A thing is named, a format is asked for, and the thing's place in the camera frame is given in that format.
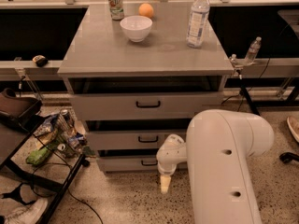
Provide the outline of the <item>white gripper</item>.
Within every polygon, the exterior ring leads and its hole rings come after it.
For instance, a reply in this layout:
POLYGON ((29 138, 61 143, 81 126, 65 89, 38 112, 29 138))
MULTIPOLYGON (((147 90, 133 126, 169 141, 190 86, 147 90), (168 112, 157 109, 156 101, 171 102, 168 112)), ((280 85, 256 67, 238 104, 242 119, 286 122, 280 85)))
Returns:
POLYGON ((161 193, 166 194, 171 183, 171 176, 179 163, 187 160, 187 148, 185 141, 176 134, 170 134, 156 154, 158 171, 161 174, 161 193))

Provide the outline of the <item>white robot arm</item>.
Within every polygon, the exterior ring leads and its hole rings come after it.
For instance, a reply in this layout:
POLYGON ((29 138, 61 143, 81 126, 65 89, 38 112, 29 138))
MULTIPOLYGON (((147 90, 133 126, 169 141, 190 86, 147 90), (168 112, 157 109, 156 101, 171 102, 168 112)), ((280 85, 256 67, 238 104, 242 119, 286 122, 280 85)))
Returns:
POLYGON ((274 131, 251 113, 211 109, 194 116, 186 137, 169 135, 156 159, 161 193, 177 165, 188 165, 195 224, 263 224, 247 158, 274 144, 274 131))

